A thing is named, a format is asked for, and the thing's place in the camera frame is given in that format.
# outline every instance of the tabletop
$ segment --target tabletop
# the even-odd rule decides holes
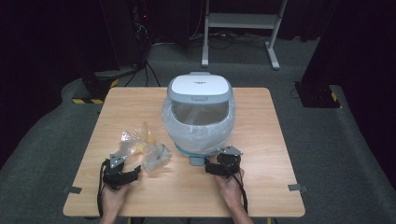
[[[233,88],[236,105],[233,135],[226,145],[244,152],[241,168],[251,217],[301,217],[304,204],[300,192],[290,191],[297,184],[289,153],[277,119],[270,92],[265,88]],[[171,151],[162,168],[139,174],[120,212],[123,217],[229,217],[212,175],[204,166],[192,166],[168,136],[162,122],[166,88],[113,88],[92,132],[64,214],[95,217],[96,194],[101,163],[119,150],[123,131],[148,123],[157,142]],[[142,156],[131,155],[124,172],[140,164]]]

